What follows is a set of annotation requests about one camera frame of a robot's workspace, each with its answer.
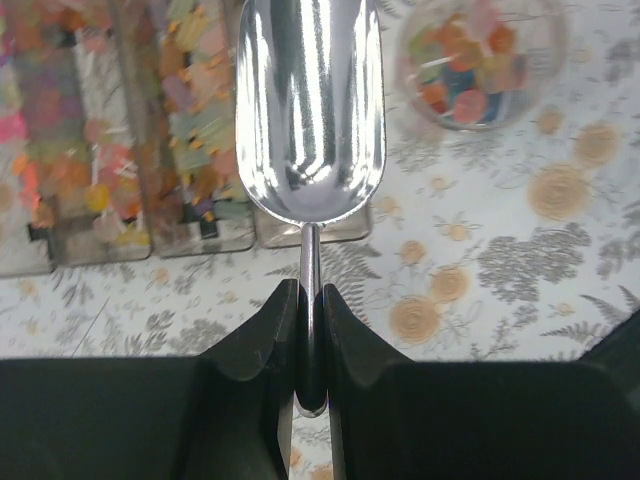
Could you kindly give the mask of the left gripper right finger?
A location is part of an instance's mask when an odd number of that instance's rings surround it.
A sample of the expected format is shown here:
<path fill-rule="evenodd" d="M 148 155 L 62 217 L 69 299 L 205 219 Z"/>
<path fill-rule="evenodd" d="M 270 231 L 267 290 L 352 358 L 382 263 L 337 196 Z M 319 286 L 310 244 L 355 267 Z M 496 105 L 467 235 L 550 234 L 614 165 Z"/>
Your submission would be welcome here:
<path fill-rule="evenodd" d="M 639 319 L 569 362 L 417 362 L 324 289 L 338 479 L 635 479 Z"/>

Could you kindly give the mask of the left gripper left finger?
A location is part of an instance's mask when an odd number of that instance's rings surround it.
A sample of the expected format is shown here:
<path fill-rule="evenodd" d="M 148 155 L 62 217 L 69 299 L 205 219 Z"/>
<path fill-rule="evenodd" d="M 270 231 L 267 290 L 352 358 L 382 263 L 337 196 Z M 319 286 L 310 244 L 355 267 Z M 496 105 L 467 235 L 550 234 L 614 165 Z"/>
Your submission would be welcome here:
<path fill-rule="evenodd" d="M 5 479 L 284 479 L 297 283 L 192 357 L 1 364 Z"/>

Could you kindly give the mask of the clear compartment candy box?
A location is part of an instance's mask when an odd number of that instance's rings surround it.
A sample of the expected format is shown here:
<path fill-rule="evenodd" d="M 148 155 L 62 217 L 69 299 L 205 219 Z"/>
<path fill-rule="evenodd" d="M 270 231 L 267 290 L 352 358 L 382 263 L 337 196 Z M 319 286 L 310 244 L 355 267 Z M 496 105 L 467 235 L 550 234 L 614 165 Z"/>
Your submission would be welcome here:
<path fill-rule="evenodd" d="M 1 273 L 297 245 L 244 192 L 238 1 L 1 5 Z"/>

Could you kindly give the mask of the metal candy scoop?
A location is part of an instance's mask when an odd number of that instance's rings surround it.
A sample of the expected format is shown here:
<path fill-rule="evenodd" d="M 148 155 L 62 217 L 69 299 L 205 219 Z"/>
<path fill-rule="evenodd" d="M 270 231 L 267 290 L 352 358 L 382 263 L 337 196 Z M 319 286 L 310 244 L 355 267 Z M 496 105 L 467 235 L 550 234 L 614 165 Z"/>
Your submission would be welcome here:
<path fill-rule="evenodd" d="M 236 49 L 236 152 L 248 196 L 301 233 L 301 414 L 328 402 L 320 234 L 361 210 L 386 164 L 383 56 L 371 1 L 248 1 Z"/>

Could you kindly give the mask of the clear glass jar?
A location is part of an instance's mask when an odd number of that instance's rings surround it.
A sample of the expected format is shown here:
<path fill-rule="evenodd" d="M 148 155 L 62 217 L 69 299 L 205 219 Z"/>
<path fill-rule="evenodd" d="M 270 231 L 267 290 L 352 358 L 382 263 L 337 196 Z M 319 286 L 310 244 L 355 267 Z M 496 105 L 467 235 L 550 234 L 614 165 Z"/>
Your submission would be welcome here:
<path fill-rule="evenodd" d="M 531 110 L 567 53 L 559 1 L 417 1 L 399 30 L 394 80 L 419 118 L 488 132 Z"/>

